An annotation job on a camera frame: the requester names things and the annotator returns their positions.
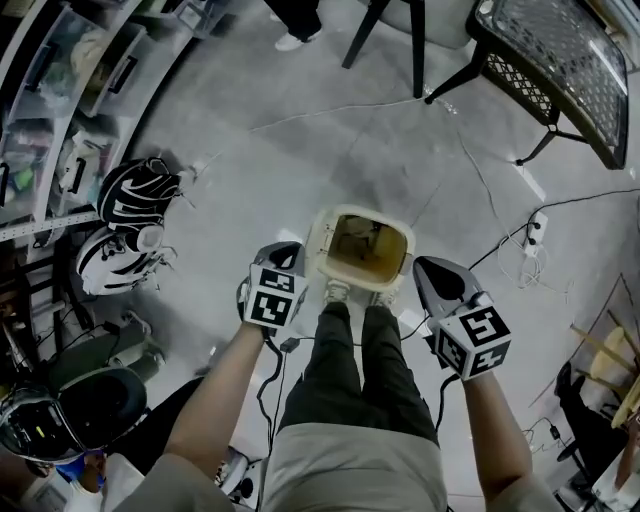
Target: gray floor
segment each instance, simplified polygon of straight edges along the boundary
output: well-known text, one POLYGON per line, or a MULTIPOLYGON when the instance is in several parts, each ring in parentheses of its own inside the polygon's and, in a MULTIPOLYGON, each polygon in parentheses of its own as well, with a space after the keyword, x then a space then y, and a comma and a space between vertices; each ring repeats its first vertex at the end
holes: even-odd
MULTIPOLYGON (((541 204, 509 162, 526 155, 544 129, 483 79, 446 95, 444 100, 453 107, 449 109, 443 102, 430 107, 412 102, 347 109, 256 130, 297 114, 411 98, 408 37, 379 25, 353 69, 345 70, 341 59, 364 7, 355 0, 326 0, 321 15, 324 36, 283 54, 273 48, 282 26, 268 19, 262 3, 252 3, 224 37, 194 49, 148 120, 139 153, 158 146, 171 149, 185 165, 208 163, 187 191, 195 208, 179 200, 167 214, 165 242, 179 253, 174 270, 161 269, 159 291, 142 291, 137 297, 157 337, 170 347, 167 366, 152 382, 152 401, 207 365, 212 348, 231 338, 238 326, 235 289, 256 250, 279 237, 306 238, 323 208, 351 203, 400 219, 414 229, 417 255, 470 265, 491 248, 503 236, 503 228, 461 147, 456 126, 507 227, 521 225, 541 204)), ((468 48, 450 51, 427 45, 427 87, 441 83, 467 63, 468 56, 468 48)), ((553 142, 527 166, 546 191, 547 202, 640 186, 629 172, 638 161, 633 143, 639 120, 638 85, 637 76, 632 77, 629 169, 608 171, 587 146, 553 142)), ((571 433, 548 385, 578 346, 569 325, 591 325, 621 272, 638 291, 636 196, 562 206, 548 214, 545 286, 518 289, 495 256, 479 265, 476 275, 514 333, 508 359, 496 373, 518 422, 527 428, 546 415, 569 439, 571 433)), ((523 258, 507 244, 501 261, 517 276, 523 258)), ((314 276, 301 314, 282 336, 313 333, 322 288, 323 279, 314 276)), ((614 295, 631 328, 628 298, 619 290, 614 295)), ((395 309, 405 316, 407 311, 422 316, 412 280, 403 284, 395 309)), ((362 307, 354 304, 352 312, 354 329, 359 331, 362 307)), ((408 321, 401 329, 410 332, 413 326, 408 321)), ((308 361, 310 349, 310 343, 303 342, 290 357, 285 393, 308 361)), ((439 369, 419 337, 406 341, 404 350, 436 413, 438 388, 448 373, 439 369)), ((588 364, 591 356, 585 354, 581 357, 588 364)), ((255 391, 271 374, 273 363, 265 351, 234 440, 251 456, 266 450, 266 425, 255 391)), ((277 386, 266 393, 271 411, 276 394, 277 386)), ((535 467, 553 479, 559 449, 540 424, 533 449, 543 443, 544 451, 534 456, 535 467)), ((482 510, 458 384, 447 394, 441 446, 451 505, 482 510)))

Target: white power strip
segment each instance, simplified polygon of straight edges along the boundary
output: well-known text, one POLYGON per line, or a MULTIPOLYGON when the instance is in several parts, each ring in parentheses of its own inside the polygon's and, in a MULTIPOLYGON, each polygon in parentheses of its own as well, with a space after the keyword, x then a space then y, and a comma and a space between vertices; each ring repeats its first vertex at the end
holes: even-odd
POLYGON ((547 230, 547 223, 549 218, 538 212, 533 217, 531 224, 527 226, 527 239, 524 243, 524 253, 530 258, 535 258, 538 255, 538 250, 542 245, 542 237, 547 230))

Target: white marker cube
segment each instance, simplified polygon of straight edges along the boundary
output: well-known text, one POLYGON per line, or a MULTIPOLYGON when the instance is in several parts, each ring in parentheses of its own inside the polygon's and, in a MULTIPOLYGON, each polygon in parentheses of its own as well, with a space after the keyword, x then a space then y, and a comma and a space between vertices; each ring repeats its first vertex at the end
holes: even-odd
POLYGON ((432 328, 435 352, 462 380, 500 366, 511 343, 511 332, 493 306, 443 318, 432 328))
POLYGON ((279 329, 291 323, 307 293, 307 280, 295 274, 252 264, 244 320, 279 329))

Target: gray shirt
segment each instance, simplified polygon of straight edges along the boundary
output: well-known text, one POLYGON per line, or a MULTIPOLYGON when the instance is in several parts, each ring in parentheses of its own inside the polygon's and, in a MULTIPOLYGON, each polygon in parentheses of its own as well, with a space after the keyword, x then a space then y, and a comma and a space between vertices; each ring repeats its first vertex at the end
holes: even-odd
MULTIPOLYGON (((308 423, 275 439, 264 481, 264 512, 444 512, 440 450, 426 439, 364 427, 308 423)), ((176 455, 162 456, 116 512, 232 512, 226 496, 176 455)), ((561 508, 535 477, 514 482, 490 512, 561 508)))

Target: dark pants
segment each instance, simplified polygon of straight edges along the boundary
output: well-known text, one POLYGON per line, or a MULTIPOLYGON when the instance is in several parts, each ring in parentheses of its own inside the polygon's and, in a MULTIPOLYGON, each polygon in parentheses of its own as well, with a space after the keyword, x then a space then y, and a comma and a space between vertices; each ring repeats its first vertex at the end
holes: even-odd
POLYGON ((567 392, 560 399, 560 407, 573 431, 585 468, 595 481, 625 447, 628 435, 611 428, 609 420, 584 405, 577 391, 567 392))
POLYGON ((306 41, 322 28, 318 18, 319 0, 265 0, 271 10, 282 20, 289 33, 306 41))
POLYGON ((384 307, 367 309, 362 388, 349 320, 342 303, 329 304, 320 315, 311 360, 287 397, 279 430, 301 423, 354 425, 403 432, 437 444, 429 407, 402 355, 396 318, 384 307))
POLYGON ((146 475, 164 452, 178 414, 201 382, 202 379, 187 382, 130 432, 111 443, 105 450, 107 454, 124 455, 140 473, 146 475))

